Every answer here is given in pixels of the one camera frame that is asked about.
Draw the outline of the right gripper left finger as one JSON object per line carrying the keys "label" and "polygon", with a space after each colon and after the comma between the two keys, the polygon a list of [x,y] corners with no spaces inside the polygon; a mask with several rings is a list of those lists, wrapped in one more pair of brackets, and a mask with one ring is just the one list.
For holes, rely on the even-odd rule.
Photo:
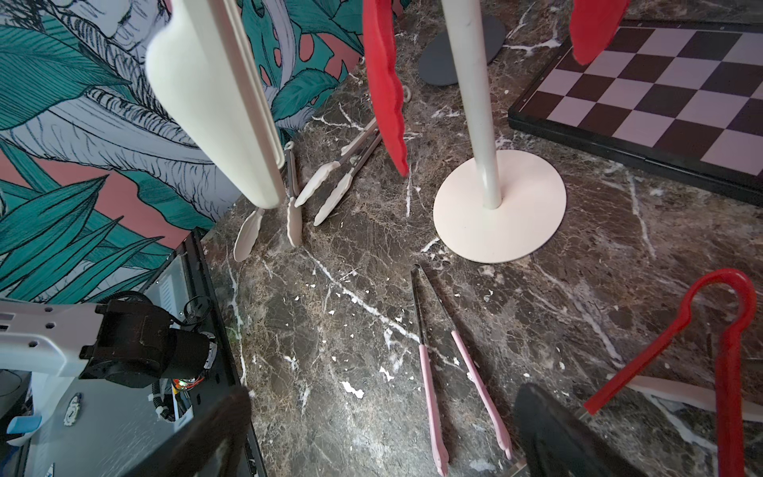
{"label": "right gripper left finger", "polygon": [[236,476],[251,416],[248,390],[233,387],[206,415],[193,419],[125,474]]}

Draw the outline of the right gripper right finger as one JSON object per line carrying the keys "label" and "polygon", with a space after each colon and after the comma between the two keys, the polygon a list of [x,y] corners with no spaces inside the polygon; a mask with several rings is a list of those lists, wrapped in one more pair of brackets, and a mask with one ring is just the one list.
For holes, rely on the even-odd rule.
{"label": "right gripper right finger", "polygon": [[644,474],[536,384],[520,387],[514,418],[532,477]]}

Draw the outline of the red handled steel tongs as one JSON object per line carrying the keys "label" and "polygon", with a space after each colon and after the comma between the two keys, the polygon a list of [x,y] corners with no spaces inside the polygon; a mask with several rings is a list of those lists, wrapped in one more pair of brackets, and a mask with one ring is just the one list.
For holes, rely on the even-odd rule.
{"label": "red handled steel tongs", "polygon": [[[695,274],[675,270],[623,272],[596,266],[576,274],[589,292],[582,317],[610,363],[594,369],[584,401],[621,372],[715,390],[723,332],[738,318],[739,296],[719,280],[732,271],[761,286],[761,274],[740,262]],[[717,414],[630,387],[585,411],[626,457],[649,476],[715,476],[719,472]]]}

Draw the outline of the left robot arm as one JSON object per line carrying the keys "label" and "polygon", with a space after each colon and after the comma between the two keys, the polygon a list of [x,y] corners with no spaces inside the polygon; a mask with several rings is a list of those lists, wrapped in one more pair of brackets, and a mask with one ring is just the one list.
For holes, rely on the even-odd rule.
{"label": "left robot arm", "polygon": [[138,292],[75,305],[1,301],[1,368],[37,385],[41,407],[57,405],[57,383],[141,389],[161,379],[189,381],[206,376],[217,355],[213,334]]}

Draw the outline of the cream utensil rack stand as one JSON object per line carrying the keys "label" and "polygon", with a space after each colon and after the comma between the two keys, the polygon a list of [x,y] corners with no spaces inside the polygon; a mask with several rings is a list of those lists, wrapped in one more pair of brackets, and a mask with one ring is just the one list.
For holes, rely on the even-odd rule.
{"label": "cream utensil rack stand", "polygon": [[433,221],[441,242],[455,254],[478,264],[511,262],[556,233],[566,188],[548,161],[497,149],[480,4],[442,6],[474,156],[440,186]]}

